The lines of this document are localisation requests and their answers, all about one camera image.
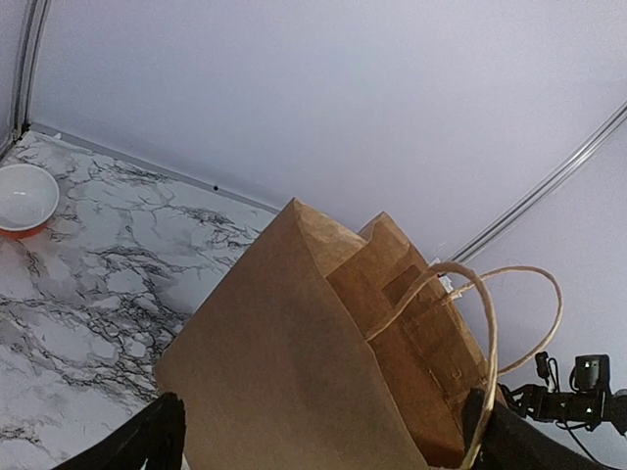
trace paper bag handle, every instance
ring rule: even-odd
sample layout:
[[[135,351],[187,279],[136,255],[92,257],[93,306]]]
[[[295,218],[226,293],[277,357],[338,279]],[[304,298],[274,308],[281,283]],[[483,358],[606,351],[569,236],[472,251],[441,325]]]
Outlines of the paper bag handle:
[[[555,296],[557,297],[557,311],[555,313],[554,323],[551,329],[549,330],[549,333],[547,333],[547,335],[531,351],[529,351],[523,357],[514,361],[512,364],[507,365],[506,367],[503,367],[502,369],[500,369],[499,375],[505,375],[505,374],[508,374],[509,372],[514,371],[518,367],[521,367],[522,365],[526,364],[529,360],[531,360],[536,355],[536,353],[543,351],[547,347],[547,345],[551,342],[553,337],[555,336],[555,333],[557,332],[557,329],[559,328],[559,325],[563,318],[563,295],[561,292],[561,288],[559,287],[559,284],[557,283],[557,280],[555,279],[555,277],[551,273],[546,271],[545,269],[542,269],[536,266],[526,266],[526,265],[505,266],[505,267],[500,267],[499,269],[488,271],[482,274],[481,276],[479,276],[479,278],[482,281],[485,281],[492,277],[496,277],[500,274],[505,274],[506,272],[535,272],[536,274],[540,274],[541,276],[544,276],[545,278],[547,278],[551,282],[551,284],[553,284],[553,287],[555,289]],[[385,318],[383,318],[383,320],[381,320],[377,325],[375,325],[373,328],[371,328],[365,333],[365,340],[367,342],[372,341],[378,335],[383,333],[392,323],[394,323],[394,321],[396,321],[396,319],[399,316],[401,316],[405,308],[408,306],[408,304],[413,300],[413,298],[419,292],[419,289],[415,290],[413,287],[414,285],[412,284],[408,288],[406,293],[397,302],[395,308],[393,309],[393,311],[391,312],[389,316],[386,316]],[[475,284],[473,282],[468,282],[464,284],[463,286],[453,290],[447,296],[442,298],[439,304],[444,305],[449,302],[452,302],[454,299],[460,297],[461,294],[463,294],[466,291],[469,291],[470,289],[474,287],[475,287]]]
[[[521,359],[515,361],[513,364],[505,367],[502,370],[498,369],[498,345],[497,345],[497,318],[494,311],[494,305],[492,302],[492,297],[490,296],[490,292],[486,288],[484,284],[485,279],[489,279],[494,276],[498,276],[499,274],[503,274],[505,272],[514,272],[514,271],[528,271],[528,272],[536,272],[538,274],[543,275],[547,279],[551,281],[551,283],[555,287],[555,293],[557,295],[557,313],[555,315],[555,321],[553,327],[547,334],[547,336],[529,352],[524,355]],[[527,362],[531,359],[535,353],[542,350],[553,338],[559,324],[561,323],[561,319],[563,317],[563,297],[562,292],[559,287],[559,284],[555,280],[552,274],[547,272],[544,269],[535,266],[507,266],[502,267],[500,269],[495,269],[494,271],[487,272],[482,276],[477,275],[472,269],[465,267],[463,264],[458,262],[441,262],[437,264],[433,264],[428,267],[418,278],[411,283],[407,291],[403,294],[401,299],[397,302],[396,307],[390,314],[386,315],[376,326],[371,328],[365,333],[365,340],[367,342],[372,341],[378,335],[383,333],[394,321],[401,316],[405,308],[410,304],[413,298],[420,292],[429,282],[436,279],[438,274],[453,272],[456,274],[460,274],[467,278],[470,282],[464,284],[460,288],[452,291],[446,297],[442,299],[441,302],[446,303],[450,302],[459,294],[472,289],[473,287],[477,289],[479,292],[479,296],[481,298],[481,302],[484,306],[484,311],[486,314],[486,318],[488,320],[488,337],[489,337],[489,347],[488,347],[488,384],[487,390],[483,399],[483,406],[481,409],[481,414],[479,416],[479,421],[477,423],[477,427],[472,436],[472,441],[470,442],[470,446],[468,447],[468,451],[463,458],[461,463],[461,469],[469,470],[474,465],[474,461],[479,454],[479,450],[481,448],[481,441],[483,440],[483,435],[485,434],[486,427],[488,425],[488,421],[490,420],[490,416],[492,415],[492,410],[494,409],[494,401],[497,390],[497,378],[501,374],[506,374]]]

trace marble countertop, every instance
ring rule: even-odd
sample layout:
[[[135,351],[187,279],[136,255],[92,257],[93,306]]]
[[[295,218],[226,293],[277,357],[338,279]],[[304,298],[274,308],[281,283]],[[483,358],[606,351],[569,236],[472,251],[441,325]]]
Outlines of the marble countertop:
[[[29,132],[44,232],[0,240],[0,470],[47,469],[157,396],[152,366],[273,215]]]

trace brown paper bag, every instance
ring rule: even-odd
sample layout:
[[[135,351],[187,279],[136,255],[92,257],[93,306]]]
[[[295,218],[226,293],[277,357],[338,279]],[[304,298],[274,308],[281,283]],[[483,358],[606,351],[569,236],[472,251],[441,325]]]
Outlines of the brown paper bag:
[[[413,442],[458,465],[487,366],[442,285],[363,339],[426,267],[386,214],[356,235],[290,203],[156,367],[185,401],[192,468],[425,468]]]
[[[321,274],[364,245],[290,204],[168,347],[156,378],[185,402],[193,470],[427,468]]]
[[[428,264],[385,213],[361,232],[366,245],[327,280],[362,333],[393,310]],[[485,382],[487,362],[442,284],[429,283],[369,344],[411,436],[430,465],[458,467],[464,455],[461,409]]]

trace lavender wall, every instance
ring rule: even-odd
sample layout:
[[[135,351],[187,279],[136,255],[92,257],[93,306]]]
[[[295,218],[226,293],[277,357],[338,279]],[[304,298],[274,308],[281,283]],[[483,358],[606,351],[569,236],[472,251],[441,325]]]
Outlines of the lavender wall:
[[[563,288],[564,320],[548,352],[560,364],[561,383],[575,355],[606,353],[611,387],[627,389],[627,126],[623,125],[595,159],[560,190],[522,217],[503,238],[470,262],[484,272],[505,264],[534,264],[552,272]],[[551,327],[555,294],[533,274],[507,274],[489,281],[499,318],[503,365],[535,346]],[[475,294],[458,302],[466,320],[487,345],[485,320]],[[513,387],[536,379],[535,365],[504,377]],[[543,431],[577,448],[553,425]],[[624,467],[627,442],[609,424],[594,433],[577,431],[603,463]]]
[[[14,75],[27,3],[3,0],[0,6],[0,149],[11,137]]]
[[[452,254],[626,98],[627,3],[56,0],[32,119]]]

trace orange base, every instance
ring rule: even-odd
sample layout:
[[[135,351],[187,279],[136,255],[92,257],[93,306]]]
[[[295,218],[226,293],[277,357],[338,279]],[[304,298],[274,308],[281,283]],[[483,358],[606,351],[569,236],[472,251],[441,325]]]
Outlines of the orange base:
[[[10,238],[11,240],[21,240],[22,238],[32,237],[42,232],[44,228],[48,225],[48,222],[43,222],[41,225],[37,225],[36,227],[29,228],[28,230],[3,230],[0,228],[0,235],[6,238]]]

